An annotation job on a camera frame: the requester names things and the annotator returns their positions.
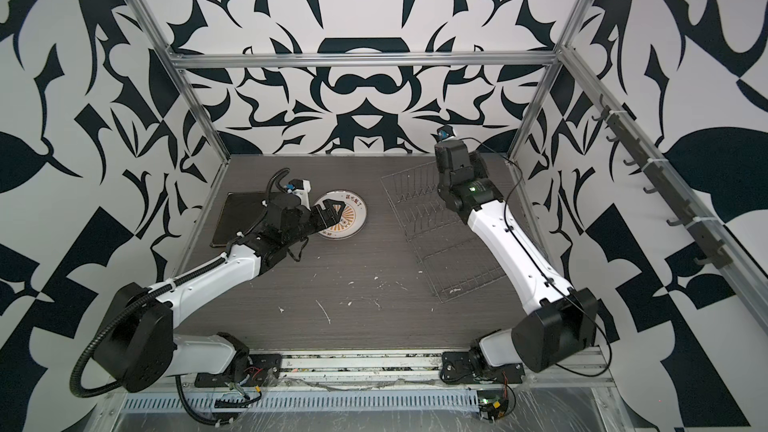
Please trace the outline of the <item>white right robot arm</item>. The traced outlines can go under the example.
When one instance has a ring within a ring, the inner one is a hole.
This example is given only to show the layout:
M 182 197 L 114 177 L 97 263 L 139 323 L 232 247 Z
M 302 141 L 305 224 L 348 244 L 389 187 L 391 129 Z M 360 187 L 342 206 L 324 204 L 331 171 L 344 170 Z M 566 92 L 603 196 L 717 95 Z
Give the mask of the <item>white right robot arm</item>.
M 521 364 L 542 372 L 592 347 L 600 332 L 594 294 L 575 289 L 544 258 L 514 219 L 479 153 L 456 138 L 438 142 L 434 152 L 439 197 L 491 252 L 525 312 L 512 328 L 477 340 L 478 366 Z

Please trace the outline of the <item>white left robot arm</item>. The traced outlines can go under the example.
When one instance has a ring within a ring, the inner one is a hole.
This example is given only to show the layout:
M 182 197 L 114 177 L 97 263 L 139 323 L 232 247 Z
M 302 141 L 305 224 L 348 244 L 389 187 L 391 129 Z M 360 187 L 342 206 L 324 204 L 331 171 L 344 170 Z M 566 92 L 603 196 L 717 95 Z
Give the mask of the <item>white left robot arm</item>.
M 213 376 L 240 395 L 236 407 L 247 408 L 262 398 L 244 390 L 250 376 L 250 350 L 228 333 L 211 336 L 177 334 L 177 328 L 204 305 L 225 292 L 272 270 L 285 258 L 299 261 L 295 244 L 338 225 L 344 202 L 326 198 L 309 202 L 307 180 L 281 181 L 282 168 L 266 185 L 259 216 L 239 231 L 213 259 L 148 287 L 130 283 L 119 289 L 94 337 L 76 359 L 69 391 L 94 398 L 122 388 L 140 392 L 159 379 L 173 378 L 182 408 L 196 422 L 221 427 L 225 419 L 197 412 L 185 396 L 183 377 Z

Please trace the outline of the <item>round white plate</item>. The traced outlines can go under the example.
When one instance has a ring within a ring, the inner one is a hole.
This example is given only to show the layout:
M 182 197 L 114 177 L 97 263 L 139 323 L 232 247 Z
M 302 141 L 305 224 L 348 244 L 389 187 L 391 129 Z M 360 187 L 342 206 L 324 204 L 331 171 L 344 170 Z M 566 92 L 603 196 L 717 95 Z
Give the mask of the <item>round white plate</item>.
M 316 200 L 315 204 L 322 205 L 326 199 L 343 202 L 345 207 L 340 222 L 321 231 L 321 237 L 328 240 L 344 240 L 351 238 L 363 228 L 368 210 L 359 194 L 347 190 L 329 191 Z

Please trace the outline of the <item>black plate orange rim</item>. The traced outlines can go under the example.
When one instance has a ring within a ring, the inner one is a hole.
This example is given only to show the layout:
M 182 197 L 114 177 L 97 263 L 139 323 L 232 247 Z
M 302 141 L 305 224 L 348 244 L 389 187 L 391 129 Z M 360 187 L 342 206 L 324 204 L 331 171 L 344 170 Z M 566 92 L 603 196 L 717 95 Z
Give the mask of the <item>black plate orange rim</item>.
M 263 191 L 227 194 L 211 239 L 212 248 L 225 247 L 238 232 L 245 233 L 264 210 Z

